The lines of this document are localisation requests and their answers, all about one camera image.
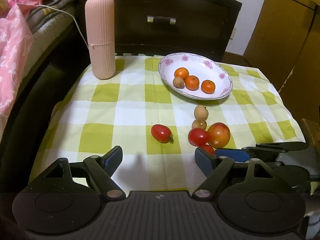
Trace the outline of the red cherry tomato with stem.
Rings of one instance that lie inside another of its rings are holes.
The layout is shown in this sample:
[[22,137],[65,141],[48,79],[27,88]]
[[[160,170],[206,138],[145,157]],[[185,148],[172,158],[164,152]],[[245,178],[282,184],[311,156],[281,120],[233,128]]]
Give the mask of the red cherry tomato with stem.
[[207,153],[209,153],[210,155],[214,155],[215,150],[212,148],[212,146],[205,144],[205,145],[202,145],[201,148],[205,150]]

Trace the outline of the large red orange tomato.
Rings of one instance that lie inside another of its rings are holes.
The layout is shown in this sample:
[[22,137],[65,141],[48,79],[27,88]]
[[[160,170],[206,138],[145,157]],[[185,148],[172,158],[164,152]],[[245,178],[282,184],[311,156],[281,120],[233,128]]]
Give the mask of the large red orange tomato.
[[228,126],[221,122],[212,124],[207,132],[209,133],[208,143],[214,148],[225,147],[231,138]]

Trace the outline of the round red cherry tomato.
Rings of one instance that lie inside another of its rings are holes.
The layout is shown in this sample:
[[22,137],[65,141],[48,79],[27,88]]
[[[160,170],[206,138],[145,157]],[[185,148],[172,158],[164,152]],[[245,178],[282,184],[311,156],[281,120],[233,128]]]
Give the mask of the round red cherry tomato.
[[188,141],[193,146],[203,146],[209,141],[209,133],[202,128],[194,128],[188,133]]

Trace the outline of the oblong red cherry tomato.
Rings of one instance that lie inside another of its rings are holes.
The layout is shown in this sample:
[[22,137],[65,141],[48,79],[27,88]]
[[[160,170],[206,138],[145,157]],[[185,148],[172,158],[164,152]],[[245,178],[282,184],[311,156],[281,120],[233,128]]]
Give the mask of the oblong red cherry tomato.
[[166,144],[173,142],[171,130],[164,125],[155,124],[151,128],[151,135],[160,143]]

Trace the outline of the small orange mandarin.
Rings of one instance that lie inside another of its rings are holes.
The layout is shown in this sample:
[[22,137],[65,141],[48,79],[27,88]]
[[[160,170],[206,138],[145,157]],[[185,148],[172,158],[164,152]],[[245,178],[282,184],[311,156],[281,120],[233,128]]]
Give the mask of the small orange mandarin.
[[199,88],[199,85],[200,85],[200,82],[199,82],[199,79],[198,77],[194,76],[194,75],[189,75],[185,80],[184,80],[184,83],[185,83],[185,87],[188,89],[188,90],[192,90],[192,91],[195,91]]

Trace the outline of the green white checkered tablecloth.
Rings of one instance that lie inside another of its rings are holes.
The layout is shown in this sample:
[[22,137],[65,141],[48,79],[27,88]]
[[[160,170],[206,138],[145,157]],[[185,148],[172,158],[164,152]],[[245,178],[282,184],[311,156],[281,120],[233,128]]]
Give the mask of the green white checkered tablecloth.
[[[197,188],[204,175],[195,164],[188,133],[199,102],[161,81],[159,61],[159,57],[120,56],[109,80],[98,80],[88,67],[52,117],[31,178],[57,158],[73,163],[120,146],[123,161],[113,180],[125,192]],[[223,67],[233,80],[233,90],[228,97],[204,105],[209,125],[222,122],[231,130],[229,148],[304,140],[298,123],[260,70]],[[151,135],[155,124],[167,126],[173,142],[158,142]]]

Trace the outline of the orange mandarin right in plate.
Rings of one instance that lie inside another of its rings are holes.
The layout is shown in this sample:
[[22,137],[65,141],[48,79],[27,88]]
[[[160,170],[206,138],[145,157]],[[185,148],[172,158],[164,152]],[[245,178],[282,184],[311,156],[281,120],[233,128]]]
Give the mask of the orange mandarin right in plate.
[[216,85],[211,80],[204,80],[201,83],[201,90],[206,94],[213,94],[215,92]]

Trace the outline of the orange mandarin in plate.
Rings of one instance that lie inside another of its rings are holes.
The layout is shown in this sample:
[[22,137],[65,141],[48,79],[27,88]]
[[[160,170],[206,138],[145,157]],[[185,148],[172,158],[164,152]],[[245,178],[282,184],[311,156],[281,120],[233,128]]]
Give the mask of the orange mandarin in plate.
[[215,92],[216,85],[211,80],[204,80],[201,83],[201,90],[206,94],[213,94]]
[[185,80],[188,76],[189,71],[187,70],[187,68],[184,67],[177,68],[174,72],[174,77],[180,77],[183,80]]

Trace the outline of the white floral plate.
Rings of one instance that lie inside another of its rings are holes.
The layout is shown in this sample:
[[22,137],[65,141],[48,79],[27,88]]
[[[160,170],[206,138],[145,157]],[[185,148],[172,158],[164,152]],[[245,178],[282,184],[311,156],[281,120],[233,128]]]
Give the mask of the white floral plate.
[[[174,73],[186,69],[191,77],[196,77],[199,85],[190,90],[174,86]],[[231,93],[233,81],[221,66],[204,56],[193,53],[172,53],[163,57],[158,64],[161,79],[174,91],[190,99],[210,101],[223,99]]]

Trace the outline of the orange mandarin far in plate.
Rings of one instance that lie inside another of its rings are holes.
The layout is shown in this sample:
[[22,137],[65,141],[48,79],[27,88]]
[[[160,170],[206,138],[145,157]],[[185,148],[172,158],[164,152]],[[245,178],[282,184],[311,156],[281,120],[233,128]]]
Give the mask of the orange mandarin far in plate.
[[174,77],[180,77],[183,80],[185,80],[188,76],[189,71],[187,70],[187,68],[184,67],[177,68],[174,72]]

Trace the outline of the brown wooden wardrobe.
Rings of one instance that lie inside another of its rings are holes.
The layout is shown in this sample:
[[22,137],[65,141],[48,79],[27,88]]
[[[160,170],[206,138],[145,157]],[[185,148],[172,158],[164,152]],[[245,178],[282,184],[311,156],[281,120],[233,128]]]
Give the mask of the brown wooden wardrobe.
[[264,0],[244,58],[296,120],[319,122],[319,0]]

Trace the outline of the pink floral blanket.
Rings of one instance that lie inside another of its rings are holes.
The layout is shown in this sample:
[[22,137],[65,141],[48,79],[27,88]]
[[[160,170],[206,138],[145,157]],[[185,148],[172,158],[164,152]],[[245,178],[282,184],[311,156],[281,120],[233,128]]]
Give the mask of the pink floral blanket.
[[33,43],[27,17],[44,1],[1,0],[1,133],[16,100]]

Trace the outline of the pink ribbed cylinder container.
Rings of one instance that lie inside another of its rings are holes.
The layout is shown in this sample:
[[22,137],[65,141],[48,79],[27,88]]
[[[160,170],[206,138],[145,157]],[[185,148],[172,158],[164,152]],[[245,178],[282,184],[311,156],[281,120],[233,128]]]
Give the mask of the pink ribbed cylinder container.
[[109,79],[116,71],[114,0],[87,0],[85,20],[93,74]]

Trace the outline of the dark wooden nightstand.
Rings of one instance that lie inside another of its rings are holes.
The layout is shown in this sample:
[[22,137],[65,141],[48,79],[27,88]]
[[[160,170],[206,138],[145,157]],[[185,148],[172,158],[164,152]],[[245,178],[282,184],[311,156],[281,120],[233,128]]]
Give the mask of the dark wooden nightstand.
[[114,0],[116,53],[182,52],[220,61],[241,6],[236,0]]

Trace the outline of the wall power socket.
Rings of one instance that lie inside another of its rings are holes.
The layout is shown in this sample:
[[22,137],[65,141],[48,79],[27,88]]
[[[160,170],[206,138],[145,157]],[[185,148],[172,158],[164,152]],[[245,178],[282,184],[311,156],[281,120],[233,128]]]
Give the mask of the wall power socket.
[[233,40],[235,33],[236,33],[236,28],[233,28],[233,31],[232,31],[231,36],[229,38],[230,40]]

